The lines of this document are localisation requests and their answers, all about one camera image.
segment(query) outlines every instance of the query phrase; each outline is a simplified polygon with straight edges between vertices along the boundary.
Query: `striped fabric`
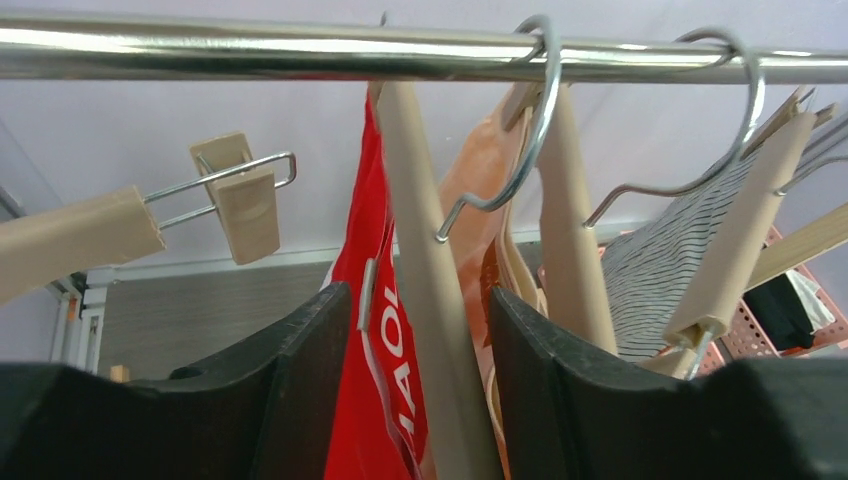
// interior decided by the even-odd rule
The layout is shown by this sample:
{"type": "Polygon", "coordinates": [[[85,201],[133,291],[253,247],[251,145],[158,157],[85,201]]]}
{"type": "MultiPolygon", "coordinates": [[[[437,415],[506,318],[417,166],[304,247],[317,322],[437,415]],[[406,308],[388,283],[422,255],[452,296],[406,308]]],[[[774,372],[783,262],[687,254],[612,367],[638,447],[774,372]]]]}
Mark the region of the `striped fabric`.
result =
{"type": "Polygon", "coordinates": [[[758,154],[731,165],[707,188],[675,199],[657,220],[607,246],[602,264],[621,358],[638,362],[666,347],[663,329],[758,154]]]}

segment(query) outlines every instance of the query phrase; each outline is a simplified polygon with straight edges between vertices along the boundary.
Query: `metal hook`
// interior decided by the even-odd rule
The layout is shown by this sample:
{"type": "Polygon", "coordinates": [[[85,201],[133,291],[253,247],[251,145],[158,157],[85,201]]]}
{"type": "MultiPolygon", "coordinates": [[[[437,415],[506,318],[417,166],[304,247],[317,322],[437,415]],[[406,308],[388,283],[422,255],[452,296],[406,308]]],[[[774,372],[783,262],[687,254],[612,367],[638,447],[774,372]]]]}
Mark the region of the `metal hook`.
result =
{"type": "Polygon", "coordinates": [[[483,200],[471,192],[464,193],[459,197],[459,200],[453,204],[453,208],[451,208],[447,217],[445,217],[441,228],[436,232],[436,241],[439,243],[445,243],[447,241],[448,232],[450,232],[451,227],[453,227],[454,222],[459,217],[459,212],[466,203],[484,212],[492,212],[501,208],[515,196],[518,189],[524,183],[524,180],[527,179],[527,176],[536,166],[539,151],[542,149],[542,144],[545,142],[545,137],[548,134],[548,127],[551,124],[562,77],[561,42],[559,36],[554,32],[550,18],[547,15],[534,15],[519,25],[515,31],[519,33],[530,33],[536,29],[542,31],[539,45],[522,60],[532,61],[534,57],[542,52],[546,53],[545,88],[541,95],[541,106],[533,112],[533,130],[529,136],[527,147],[522,152],[523,158],[519,162],[519,167],[507,181],[503,190],[491,199],[483,200]]]}
{"type": "Polygon", "coordinates": [[[698,188],[707,185],[712,180],[716,179],[731,163],[736,162],[742,156],[745,143],[754,134],[757,127],[757,119],[763,110],[763,97],[765,96],[765,78],[760,69],[760,62],[756,55],[751,52],[744,43],[742,43],[736,35],[723,28],[699,28],[693,30],[682,37],[678,38],[678,42],[695,42],[706,38],[723,40],[727,43],[728,54],[719,59],[715,66],[723,65],[732,60],[733,57],[740,57],[744,63],[745,73],[750,81],[748,85],[748,108],[745,111],[745,116],[742,117],[742,126],[739,133],[730,145],[730,149],[722,157],[718,166],[710,168],[706,173],[698,177],[692,182],[685,185],[672,188],[657,188],[646,185],[636,185],[625,183],[615,187],[604,200],[598,205],[598,208],[589,216],[589,219],[583,224],[585,228],[593,228],[603,214],[622,194],[627,192],[644,193],[657,197],[679,197],[690,193],[698,188]]]}
{"type": "MultiPolygon", "coordinates": [[[[242,163],[240,165],[236,165],[234,167],[225,168],[224,170],[220,170],[209,175],[204,175],[200,178],[196,178],[194,180],[190,180],[185,183],[181,183],[179,185],[174,185],[173,187],[166,188],[164,190],[159,190],[158,192],[151,193],[150,195],[144,197],[144,203],[155,202],[156,200],[160,200],[165,197],[169,197],[176,193],[183,192],[190,188],[198,187],[200,185],[205,185],[209,182],[214,182],[215,180],[230,177],[233,175],[237,175],[239,173],[246,172],[253,168],[256,168],[260,165],[265,165],[266,163],[276,162],[277,160],[287,159],[289,161],[289,175],[280,180],[279,182],[274,184],[274,189],[284,187],[294,181],[297,178],[297,157],[292,152],[283,152],[278,153],[276,155],[271,155],[270,157],[260,158],[259,160],[253,160],[251,162],[242,163]]],[[[189,220],[193,220],[197,217],[206,215],[207,213],[212,213],[218,210],[218,207],[215,205],[207,205],[206,207],[199,208],[193,212],[189,212],[178,217],[174,217],[159,224],[159,230],[164,230],[168,227],[173,227],[174,225],[179,225],[181,223],[187,222],[189,220]]]]}
{"type": "Polygon", "coordinates": [[[782,196],[786,195],[786,193],[789,192],[789,190],[792,187],[794,187],[799,182],[801,182],[805,178],[812,175],[813,172],[815,172],[816,170],[820,169],[821,167],[824,167],[825,165],[830,165],[831,163],[838,163],[838,162],[848,162],[848,155],[843,155],[843,156],[839,156],[839,157],[829,157],[829,158],[825,158],[824,160],[822,160],[820,162],[810,162],[810,163],[808,163],[807,165],[805,165],[804,167],[801,168],[800,173],[797,173],[794,177],[792,177],[791,180],[786,182],[785,185],[783,185],[782,187],[775,190],[774,194],[779,196],[779,197],[782,197],[782,196]]]}

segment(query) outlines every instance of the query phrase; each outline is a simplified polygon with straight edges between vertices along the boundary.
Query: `hanger hook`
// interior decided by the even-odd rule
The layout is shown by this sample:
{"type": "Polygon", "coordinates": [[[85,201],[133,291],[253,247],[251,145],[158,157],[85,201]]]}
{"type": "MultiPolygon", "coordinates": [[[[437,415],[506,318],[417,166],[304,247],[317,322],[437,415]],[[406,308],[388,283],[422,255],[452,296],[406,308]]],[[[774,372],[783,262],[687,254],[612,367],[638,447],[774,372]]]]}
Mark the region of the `hanger hook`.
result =
{"type": "Polygon", "coordinates": [[[560,55],[562,44],[547,15],[533,15],[527,20],[524,20],[515,31],[518,33],[530,33],[536,29],[542,31],[539,45],[530,52],[530,55],[522,59],[522,61],[531,61],[543,52],[547,54],[545,60],[545,88],[542,91],[541,106],[533,112],[533,130],[528,139],[527,147],[521,154],[522,158],[519,162],[519,167],[513,172],[512,177],[507,181],[503,190],[491,199],[483,200],[471,192],[466,192],[459,197],[459,200],[453,204],[453,208],[451,208],[447,217],[445,217],[445,222],[439,228],[439,231],[436,232],[436,241],[439,243],[445,243],[447,241],[448,232],[450,232],[451,227],[453,227],[454,222],[459,217],[459,212],[466,203],[484,212],[492,212],[501,208],[515,196],[521,184],[527,179],[527,175],[536,166],[539,151],[542,149],[542,144],[545,143],[548,127],[551,124],[562,77],[562,57],[560,55]]]}
{"type": "Polygon", "coordinates": [[[792,177],[791,180],[786,182],[785,185],[783,185],[782,187],[775,190],[774,194],[779,196],[779,197],[786,195],[789,192],[789,189],[791,189],[792,187],[794,187],[795,185],[800,183],[805,178],[812,175],[813,172],[815,172],[816,170],[820,169],[821,167],[824,167],[825,165],[830,165],[831,163],[837,163],[837,162],[848,162],[848,155],[842,155],[842,156],[838,156],[838,157],[829,157],[829,158],[825,158],[824,160],[819,161],[819,162],[810,162],[810,163],[806,164],[805,166],[801,167],[800,173],[795,174],[795,176],[792,177]]]}
{"type": "Polygon", "coordinates": [[[706,38],[722,40],[727,43],[728,53],[720,58],[715,66],[729,62],[733,57],[742,59],[745,67],[745,74],[748,76],[748,107],[745,110],[745,116],[742,117],[742,126],[739,128],[739,133],[730,145],[730,149],[724,154],[722,160],[717,166],[710,168],[706,173],[697,179],[679,187],[672,188],[657,188],[647,185],[637,185],[625,183],[615,187],[598,205],[598,208],[592,212],[589,219],[583,224],[585,228],[593,228],[603,214],[622,194],[627,192],[644,193],[657,197],[679,197],[690,193],[698,188],[707,185],[712,180],[716,179],[731,163],[739,160],[744,151],[745,144],[750,140],[757,127],[757,119],[763,111],[763,97],[765,96],[765,77],[760,68],[760,61],[756,55],[751,52],[748,47],[739,40],[736,35],[728,30],[718,27],[699,28],[693,30],[682,37],[678,38],[677,42],[696,42],[706,38]]]}

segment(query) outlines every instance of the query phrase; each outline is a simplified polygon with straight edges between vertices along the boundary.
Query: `red bag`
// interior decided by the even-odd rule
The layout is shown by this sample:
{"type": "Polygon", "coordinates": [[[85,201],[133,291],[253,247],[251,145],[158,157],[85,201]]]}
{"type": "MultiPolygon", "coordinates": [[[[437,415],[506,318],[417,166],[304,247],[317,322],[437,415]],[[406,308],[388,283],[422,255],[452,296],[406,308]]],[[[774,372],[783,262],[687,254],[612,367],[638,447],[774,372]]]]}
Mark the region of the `red bag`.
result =
{"type": "Polygon", "coordinates": [[[325,479],[422,478],[427,419],[412,327],[397,297],[393,237],[383,142],[366,99],[347,235],[328,278],[350,285],[353,315],[325,479]],[[369,270],[373,283],[364,285],[369,270]]]}

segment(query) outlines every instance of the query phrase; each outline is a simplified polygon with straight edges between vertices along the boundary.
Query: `black object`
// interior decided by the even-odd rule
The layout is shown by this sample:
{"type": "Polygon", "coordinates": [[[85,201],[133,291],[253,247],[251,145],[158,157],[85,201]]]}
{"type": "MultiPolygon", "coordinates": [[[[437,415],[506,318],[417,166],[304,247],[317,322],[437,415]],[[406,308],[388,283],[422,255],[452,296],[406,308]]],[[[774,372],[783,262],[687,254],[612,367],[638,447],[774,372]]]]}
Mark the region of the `black object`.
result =
{"type": "Polygon", "coordinates": [[[524,479],[848,478],[848,363],[735,362],[675,380],[491,300],[510,471],[524,479]]]}
{"type": "Polygon", "coordinates": [[[785,273],[751,289],[742,298],[774,348],[813,346],[813,324],[785,273]]]}
{"type": "Polygon", "coordinates": [[[323,478],[350,325],[333,284],[169,380],[0,366],[2,478],[323,478]]]}

